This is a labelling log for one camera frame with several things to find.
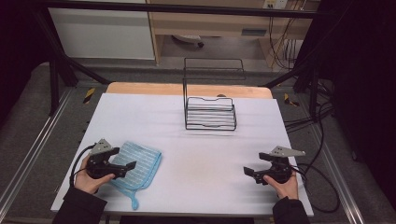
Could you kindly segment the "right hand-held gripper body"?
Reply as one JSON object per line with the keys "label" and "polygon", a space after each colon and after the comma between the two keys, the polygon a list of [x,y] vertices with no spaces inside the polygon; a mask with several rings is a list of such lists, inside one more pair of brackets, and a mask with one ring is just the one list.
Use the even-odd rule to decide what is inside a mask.
{"label": "right hand-held gripper body", "polygon": [[286,183],[292,174],[292,167],[290,165],[289,157],[305,156],[303,150],[296,150],[288,147],[275,147],[270,153],[270,176],[278,183]]}

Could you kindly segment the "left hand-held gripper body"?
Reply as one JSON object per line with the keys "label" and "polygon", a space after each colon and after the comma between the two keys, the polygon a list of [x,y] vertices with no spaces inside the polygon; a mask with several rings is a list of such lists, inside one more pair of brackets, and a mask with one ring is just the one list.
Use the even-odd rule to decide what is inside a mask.
{"label": "left hand-held gripper body", "polygon": [[102,138],[94,144],[89,153],[86,170],[91,178],[98,179],[112,174],[109,159],[114,154],[114,148]]}

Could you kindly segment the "black wire rack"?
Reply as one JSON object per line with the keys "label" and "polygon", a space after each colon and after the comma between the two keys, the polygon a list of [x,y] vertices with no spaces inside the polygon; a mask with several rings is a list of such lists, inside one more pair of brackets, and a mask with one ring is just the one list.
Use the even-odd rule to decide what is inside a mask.
{"label": "black wire rack", "polygon": [[183,103],[186,130],[235,131],[236,110],[233,99],[224,93],[214,96],[189,96],[189,80],[214,80],[213,77],[190,77],[193,72],[218,71],[236,74],[235,80],[245,80],[241,59],[185,58],[183,67]]}

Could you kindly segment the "light wooden desk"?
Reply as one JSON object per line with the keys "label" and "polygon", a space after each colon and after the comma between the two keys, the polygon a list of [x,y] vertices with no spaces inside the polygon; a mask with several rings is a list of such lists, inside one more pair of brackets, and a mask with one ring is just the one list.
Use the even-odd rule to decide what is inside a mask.
{"label": "light wooden desk", "polygon": [[[146,0],[149,4],[263,8],[264,0]],[[320,0],[288,0],[284,9],[316,11]],[[257,39],[267,65],[280,65],[286,40],[304,40],[309,19],[150,12],[152,33],[161,35],[233,36]]]}

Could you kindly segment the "white cabinet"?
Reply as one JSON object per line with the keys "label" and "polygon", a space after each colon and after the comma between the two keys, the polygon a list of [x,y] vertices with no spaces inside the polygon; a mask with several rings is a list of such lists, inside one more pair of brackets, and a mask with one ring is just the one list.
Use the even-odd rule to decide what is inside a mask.
{"label": "white cabinet", "polygon": [[154,59],[147,13],[63,8],[49,13],[70,57]]}

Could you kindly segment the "chair base with caster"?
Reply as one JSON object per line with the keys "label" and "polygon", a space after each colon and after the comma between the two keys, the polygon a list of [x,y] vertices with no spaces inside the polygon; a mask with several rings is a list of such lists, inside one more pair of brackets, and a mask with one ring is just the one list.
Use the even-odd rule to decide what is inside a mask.
{"label": "chair base with caster", "polygon": [[174,38],[185,43],[194,44],[198,48],[202,48],[205,45],[202,38],[198,35],[174,35]]}

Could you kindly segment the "person's right hand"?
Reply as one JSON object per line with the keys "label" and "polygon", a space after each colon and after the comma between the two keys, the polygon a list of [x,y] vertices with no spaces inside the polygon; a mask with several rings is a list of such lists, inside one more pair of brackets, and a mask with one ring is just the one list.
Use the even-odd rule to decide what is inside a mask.
{"label": "person's right hand", "polygon": [[299,199],[298,181],[295,171],[291,173],[289,180],[285,183],[278,183],[269,175],[265,175],[263,179],[275,189],[279,199],[284,199],[286,197],[291,200]]}

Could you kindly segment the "black metal frame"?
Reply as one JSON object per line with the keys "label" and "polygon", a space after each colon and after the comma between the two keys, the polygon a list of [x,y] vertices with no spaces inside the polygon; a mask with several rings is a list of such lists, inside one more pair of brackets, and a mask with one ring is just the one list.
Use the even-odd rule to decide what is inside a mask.
{"label": "black metal frame", "polygon": [[316,19],[331,16],[331,13],[324,11],[301,11],[286,9],[253,9],[246,7],[212,7],[212,6],[188,6],[169,4],[140,4],[140,3],[117,3],[98,1],[70,1],[70,0],[33,0],[28,2],[28,9],[41,33],[44,35],[46,43],[49,45],[49,65],[50,65],[50,85],[51,85],[51,111],[53,114],[59,103],[57,100],[58,86],[57,75],[60,75],[67,86],[76,86],[78,79],[72,70],[76,68],[88,77],[93,78],[101,84],[108,85],[110,80],[100,77],[82,64],[71,59],[65,52],[60,42],[57,40],[57,32],[51,30],[48,21],[43,16],[43,10],[51,8],[86,9],[86,10],[110,10],[110,11],[132,11],[132,12],[160,12],[177,14],[208,14],[227,16],[250,16],[268,18],[293,18],[293,19]]}

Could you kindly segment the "blue striped cloth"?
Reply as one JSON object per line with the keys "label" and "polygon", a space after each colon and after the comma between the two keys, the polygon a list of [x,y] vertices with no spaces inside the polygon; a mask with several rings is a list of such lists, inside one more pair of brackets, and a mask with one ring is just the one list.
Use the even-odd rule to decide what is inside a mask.
{"label": "blue striped cloth", "polygon": [[117,165],[126,165],[135,161],[135,168],[126,173],[125,177],[118,177],[111,184],[122,194],[131,199],[132,208],[137,210],[139,201],[136,193],[146,189],[151,184],[162,160],[160,150],[138,145],[134,142],[125,142],[120,153],[112,160]]}

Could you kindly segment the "black curtain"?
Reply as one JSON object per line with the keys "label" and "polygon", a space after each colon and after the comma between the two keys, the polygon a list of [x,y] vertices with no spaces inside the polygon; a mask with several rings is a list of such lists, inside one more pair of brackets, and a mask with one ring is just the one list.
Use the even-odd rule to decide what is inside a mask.
{"label": "black curtain", "polygon": [[0,127],[32,71],[48,60],[28,0],[0,0]]}
{"label": "black curtain", "polygon": [[339,122],[396,210],[396,0],[320,0],[298,55],[323,51]]}

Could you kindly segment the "white table cover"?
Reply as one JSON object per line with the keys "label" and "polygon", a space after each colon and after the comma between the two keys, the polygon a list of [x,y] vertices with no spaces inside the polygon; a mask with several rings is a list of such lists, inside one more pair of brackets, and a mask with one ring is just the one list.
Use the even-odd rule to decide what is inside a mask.
{"label": "white table cover", "polygon": [[175,95],[105,93],[81,141],[100,139],[120,147],[127,141],[156,148],[162,160],[151,184],[136,193],[139,206],[110,184],[98,197],[109,215],[264,217],[272,213],[276,192],[256,184],[245,168],[264,170],[259,155],[290,144],[274,99],[234,99],[233,131],[188,130],[183,99]]}

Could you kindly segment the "white power outlet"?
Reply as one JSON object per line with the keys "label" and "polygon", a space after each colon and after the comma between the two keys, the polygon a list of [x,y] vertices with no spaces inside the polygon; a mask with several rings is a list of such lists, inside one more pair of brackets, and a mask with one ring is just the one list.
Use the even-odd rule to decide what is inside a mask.
{"label": "white power outlet", "polygon": [[269,9],[284,9],[288,0],[264,0],[263,8]]}

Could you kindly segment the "aluminium floor rail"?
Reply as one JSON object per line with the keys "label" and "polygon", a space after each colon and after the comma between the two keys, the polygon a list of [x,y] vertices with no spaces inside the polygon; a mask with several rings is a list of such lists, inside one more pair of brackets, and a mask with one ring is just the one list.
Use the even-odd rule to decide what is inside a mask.
{"label": "aluminium floor rail", "polygon": [[12,178],[7,183],[7,187],[0,195],[0,223],[5,219],[9,208],[14,203],[23,183],[30,174],[43,147],[46,145],[52,130],[64,112],[64,109],[70,99],[70,95],[73,94],[74,91],[75,90],[73,88],[65,89],[59,101],[59,107],[53,112],[52,115],[45,119],[45,123],[35,135],[34,141],[28,147],[26,147],[26,152],[22,154],[22,161],[18,163],[17,170],[13,173]]}
{"label": "aluminium floor rail", "polygon": [[346,217],[350,224],[364,224],[364,218],[361,214],[359,207],[357,206],[352,193],[345,181],[340,168],[338,167],[333,155],[330,152],[329,147],[324,141],[324,132],[319,128],[318,124],[312,126],[312,133],[315,136],[321,152],[319,155],[323,159],[323,162],[329,172],[330,178],[339,193],[339,199],[343,209],[346,213]]}

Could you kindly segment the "person's left hand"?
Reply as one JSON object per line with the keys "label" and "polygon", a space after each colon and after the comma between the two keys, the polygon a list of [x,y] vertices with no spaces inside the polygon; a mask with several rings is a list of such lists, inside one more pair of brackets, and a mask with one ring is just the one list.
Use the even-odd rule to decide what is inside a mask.
{"label": "person's left hand", "polygon": [[109,174],[98,179],[91,178],[86,171],[88,160],[89,157],[85,157],[81,163],[80,170],[76,174],[75,188],[94,194],[102,185],[112,180],[115,175]]}

